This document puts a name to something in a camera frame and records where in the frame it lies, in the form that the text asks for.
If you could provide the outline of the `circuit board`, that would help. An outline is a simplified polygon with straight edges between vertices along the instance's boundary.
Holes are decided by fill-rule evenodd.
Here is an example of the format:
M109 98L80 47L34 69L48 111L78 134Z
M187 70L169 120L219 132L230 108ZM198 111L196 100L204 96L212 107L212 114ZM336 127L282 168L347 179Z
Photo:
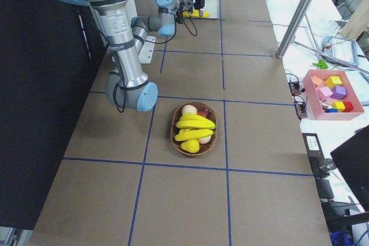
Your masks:
M300 96L301 95L301 90L300 90L300 82L299 81L294 81L294 82L289 82L289 89L291 92L292 96Z

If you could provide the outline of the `brown wicker basket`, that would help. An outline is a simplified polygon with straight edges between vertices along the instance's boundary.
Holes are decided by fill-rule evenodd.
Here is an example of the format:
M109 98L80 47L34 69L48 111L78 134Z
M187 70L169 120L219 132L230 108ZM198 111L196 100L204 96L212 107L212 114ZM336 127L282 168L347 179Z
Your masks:
M216 137L217 116L209 105L190 101L176 108L170 139L178 152L187 157L204 155L214 147Z

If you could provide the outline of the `orange cube block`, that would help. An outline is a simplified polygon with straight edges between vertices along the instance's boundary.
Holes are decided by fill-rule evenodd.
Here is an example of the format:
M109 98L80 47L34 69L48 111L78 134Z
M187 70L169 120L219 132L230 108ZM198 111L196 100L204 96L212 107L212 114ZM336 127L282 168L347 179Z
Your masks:
M316 75L313 75L311 77L311 80L312 80L312 83L313 83L315 89L324 86L324 80L317 77Z

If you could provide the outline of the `blue teach pendant tablet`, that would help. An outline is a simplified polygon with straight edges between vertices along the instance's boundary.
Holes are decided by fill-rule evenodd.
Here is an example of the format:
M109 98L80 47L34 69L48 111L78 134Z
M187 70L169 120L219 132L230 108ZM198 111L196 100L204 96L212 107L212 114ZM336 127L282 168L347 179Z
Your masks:
M328 57L325 57L328 62L334 63L333 58L336 58L352 66L359 65L356 41L353 39L347 40L337 36L325 36L322 52L328 55Z

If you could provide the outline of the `yellow cube block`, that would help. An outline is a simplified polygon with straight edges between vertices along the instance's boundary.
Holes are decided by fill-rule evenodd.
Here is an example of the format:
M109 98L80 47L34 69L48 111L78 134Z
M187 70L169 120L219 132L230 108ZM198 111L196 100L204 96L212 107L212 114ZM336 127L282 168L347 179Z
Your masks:
M329 89L333 89L335 86L341 86L342 85L342 80L339 76L333 75L333 76L328 77L325 80L325 85Z

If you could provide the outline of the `red cube block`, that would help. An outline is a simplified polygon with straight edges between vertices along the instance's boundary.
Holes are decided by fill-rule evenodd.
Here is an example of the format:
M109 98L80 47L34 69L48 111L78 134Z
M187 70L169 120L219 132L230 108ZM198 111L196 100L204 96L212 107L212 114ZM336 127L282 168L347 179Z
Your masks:
M351 112L353 110L353 105L350 101L343 101L344 109L342 112Z

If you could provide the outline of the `pink plastic box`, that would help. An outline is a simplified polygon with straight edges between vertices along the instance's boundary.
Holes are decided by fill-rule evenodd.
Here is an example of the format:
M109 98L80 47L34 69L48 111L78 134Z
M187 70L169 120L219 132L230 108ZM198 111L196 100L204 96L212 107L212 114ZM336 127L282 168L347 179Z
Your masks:
M364 113L342 70L309 70L303 85L316 120L351 120Z

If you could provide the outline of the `pale peach fruit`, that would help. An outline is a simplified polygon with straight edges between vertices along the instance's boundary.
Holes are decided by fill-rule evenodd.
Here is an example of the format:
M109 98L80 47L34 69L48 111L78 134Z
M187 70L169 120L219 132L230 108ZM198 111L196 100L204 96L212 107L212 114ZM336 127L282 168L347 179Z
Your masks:
M196 115L197 114L197 108L193 105L187 104L182 108L181 114L182 115L187 115L187 114Z

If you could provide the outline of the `yellow banana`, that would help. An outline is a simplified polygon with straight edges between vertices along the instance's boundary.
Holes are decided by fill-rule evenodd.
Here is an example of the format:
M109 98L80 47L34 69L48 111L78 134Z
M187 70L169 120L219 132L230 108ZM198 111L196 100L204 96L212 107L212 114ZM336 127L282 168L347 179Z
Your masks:
M199 139L203 137L208 137L212 135L213 135L213 131L210 129L190 130L190 131L185 131L185 132L175 135L175 140L178 142L181 142L181 141L187 141L191 139Z
M198 129L210 129L214 130L216 125L209 119L195 115L186 114L180 117L176 123L177 128L198 128Z
M207 11L202 11L202 13L200 13L199 10L195 9L192 12L184 11L182 13L182 16L185 17L185 18L190 18L190 17L193 17L193 18L209 18L210 14Z

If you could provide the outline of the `white rectangular plate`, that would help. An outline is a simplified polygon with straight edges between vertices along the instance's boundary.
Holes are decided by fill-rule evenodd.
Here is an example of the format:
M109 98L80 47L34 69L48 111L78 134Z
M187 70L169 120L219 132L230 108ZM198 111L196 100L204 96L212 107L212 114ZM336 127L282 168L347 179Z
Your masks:
M205 0L203 18L217 20L219 17L219 0Z

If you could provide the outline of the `green plastic clip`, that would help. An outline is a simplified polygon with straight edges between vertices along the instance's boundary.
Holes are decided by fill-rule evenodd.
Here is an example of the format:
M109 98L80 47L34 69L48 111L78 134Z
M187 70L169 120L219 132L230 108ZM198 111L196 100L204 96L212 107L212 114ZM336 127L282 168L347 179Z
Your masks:
M312 65L318 70L327 70L329 68L325 59L320 59L318 62L312 63Z

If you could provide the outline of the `silver aluminium frame post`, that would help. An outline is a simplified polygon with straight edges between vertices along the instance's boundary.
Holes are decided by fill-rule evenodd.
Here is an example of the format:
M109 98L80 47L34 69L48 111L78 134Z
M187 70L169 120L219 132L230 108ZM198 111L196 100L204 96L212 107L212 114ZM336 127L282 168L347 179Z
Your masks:
M312 0L300 0L292 17L292 20L287 28L287 31L282 39L282 42L280 43L280 46L277 50L277 58L282 59L284 57L289 45L292 43L295 37L295 33L299 27L299 24L301 23L307 9L309 8L311 1Z

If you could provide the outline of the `pink cube block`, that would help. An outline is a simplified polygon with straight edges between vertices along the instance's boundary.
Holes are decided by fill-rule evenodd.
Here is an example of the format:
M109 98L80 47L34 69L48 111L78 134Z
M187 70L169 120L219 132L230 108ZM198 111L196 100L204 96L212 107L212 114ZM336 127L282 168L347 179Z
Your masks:
M316 93L318 95L318 98L320 101L327 100L333 95L333 92L331 89L329 89L327 86L317 88Z

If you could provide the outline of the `purple cube block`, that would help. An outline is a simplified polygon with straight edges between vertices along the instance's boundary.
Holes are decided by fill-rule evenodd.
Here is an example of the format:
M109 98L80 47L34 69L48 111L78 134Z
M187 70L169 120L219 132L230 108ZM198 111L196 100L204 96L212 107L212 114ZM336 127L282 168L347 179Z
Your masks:
M343 86L335 86L333 89L331 89L333 92L333 95L331 98L336 100L343 100L347 96L347 90Z

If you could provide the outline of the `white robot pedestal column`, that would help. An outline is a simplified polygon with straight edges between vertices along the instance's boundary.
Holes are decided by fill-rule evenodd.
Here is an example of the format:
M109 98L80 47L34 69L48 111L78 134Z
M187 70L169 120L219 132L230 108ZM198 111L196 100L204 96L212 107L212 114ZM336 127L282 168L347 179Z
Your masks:
M135 0L128 0L125 9L129 21L133 17L137 17ZM146 40L148 41L144 42L139 53L139 60L142 65L148 65L151 63L156 38L154 36L148 36Z

